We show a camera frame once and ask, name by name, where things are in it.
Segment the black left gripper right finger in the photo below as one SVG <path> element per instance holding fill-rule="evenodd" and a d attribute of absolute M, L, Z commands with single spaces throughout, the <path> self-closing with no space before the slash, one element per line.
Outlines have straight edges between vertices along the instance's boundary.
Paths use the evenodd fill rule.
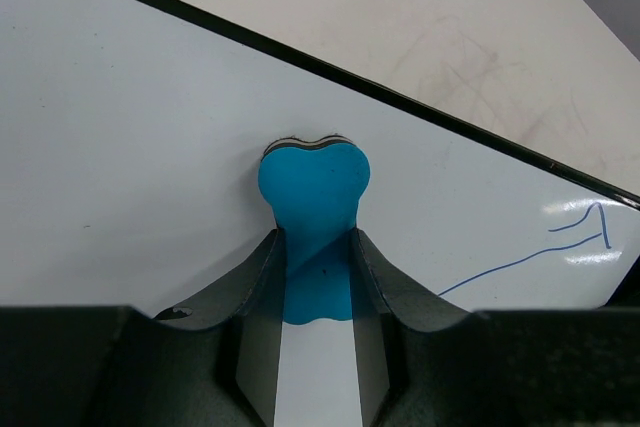
<path fill-rule="evenodd" d="M 433 336 L 468 312 L 401 271 L 358 228 L 349 233 L 349 269 L 363 424 L 431 424 Z"/>

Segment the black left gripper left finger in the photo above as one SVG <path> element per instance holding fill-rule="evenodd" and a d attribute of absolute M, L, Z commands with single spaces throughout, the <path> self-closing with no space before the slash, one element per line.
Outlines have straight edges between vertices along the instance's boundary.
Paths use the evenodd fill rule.
<path fill-rule="evenodd" d="M 286 266 L 285 235 L 275 229 L 238 266 L 157 314 L 178 335 L 171 385 L 189 425 L 274 424 Z"/>

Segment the blue whiteboard eraser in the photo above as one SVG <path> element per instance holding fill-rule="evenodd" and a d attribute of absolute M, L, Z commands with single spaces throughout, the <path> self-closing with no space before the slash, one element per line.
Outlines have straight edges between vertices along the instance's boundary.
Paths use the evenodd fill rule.
<path fill-rule="evenodd" d="M 340 135 L 285 137 L 263 152 L 259 191 L 286 241 L 286 323 L 352 318 L 349 235 L 369 180 L 366 154 Z"/>

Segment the black framed whiteboard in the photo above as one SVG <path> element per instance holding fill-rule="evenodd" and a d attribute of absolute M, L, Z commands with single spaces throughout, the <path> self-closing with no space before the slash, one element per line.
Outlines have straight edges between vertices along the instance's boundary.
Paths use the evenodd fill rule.
<path fill-rule="evenodd" d="M 468 312 L 409 426 L 638 424 L 637 197 L 178 0 L 1 0 L 2 424 L 191 426 L 156 316 L 279 229 L 268 145 L 328 135 Z M 353 314 L 283 320 L 271 426 L 365 426 Z"/>

